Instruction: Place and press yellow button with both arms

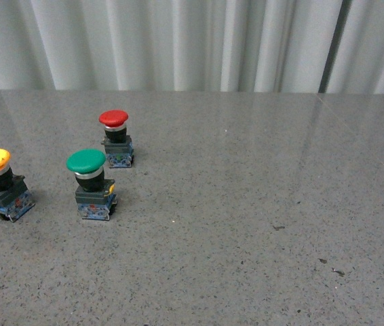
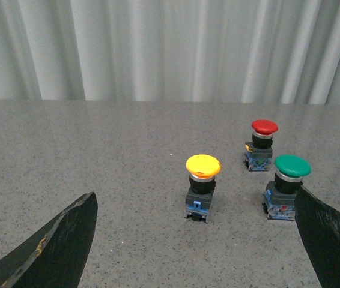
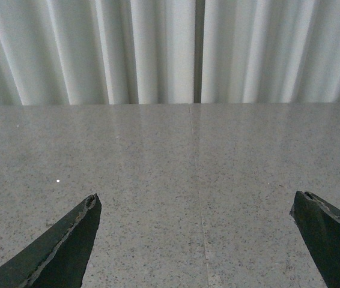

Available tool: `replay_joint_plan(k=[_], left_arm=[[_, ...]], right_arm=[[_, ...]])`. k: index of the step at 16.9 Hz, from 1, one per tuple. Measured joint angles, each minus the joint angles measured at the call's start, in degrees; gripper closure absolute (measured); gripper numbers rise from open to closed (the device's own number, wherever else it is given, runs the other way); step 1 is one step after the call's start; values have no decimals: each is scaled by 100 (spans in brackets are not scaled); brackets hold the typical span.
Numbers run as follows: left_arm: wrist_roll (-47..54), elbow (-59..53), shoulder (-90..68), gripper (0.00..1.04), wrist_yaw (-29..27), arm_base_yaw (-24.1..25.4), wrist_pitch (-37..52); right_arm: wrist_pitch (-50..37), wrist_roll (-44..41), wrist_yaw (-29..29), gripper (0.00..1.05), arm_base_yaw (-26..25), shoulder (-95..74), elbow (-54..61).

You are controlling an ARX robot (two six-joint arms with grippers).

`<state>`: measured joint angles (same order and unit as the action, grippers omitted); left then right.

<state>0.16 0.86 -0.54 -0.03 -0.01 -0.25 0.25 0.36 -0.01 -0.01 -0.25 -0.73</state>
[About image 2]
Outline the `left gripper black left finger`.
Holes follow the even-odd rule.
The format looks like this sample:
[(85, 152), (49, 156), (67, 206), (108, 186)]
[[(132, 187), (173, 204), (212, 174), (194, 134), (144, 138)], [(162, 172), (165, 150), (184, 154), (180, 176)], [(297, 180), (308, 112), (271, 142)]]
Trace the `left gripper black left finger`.
[(0, 260), (0, 287), (77, 287), (97, 221), (91, 192), (36, 231)]

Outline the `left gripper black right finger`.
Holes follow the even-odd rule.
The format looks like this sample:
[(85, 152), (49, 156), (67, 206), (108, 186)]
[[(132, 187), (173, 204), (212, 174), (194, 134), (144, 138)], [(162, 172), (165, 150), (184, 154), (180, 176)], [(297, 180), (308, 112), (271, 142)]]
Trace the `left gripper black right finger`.
[(296, 223), (322, 287), (340, 287), (340, 212), (300, 188)]

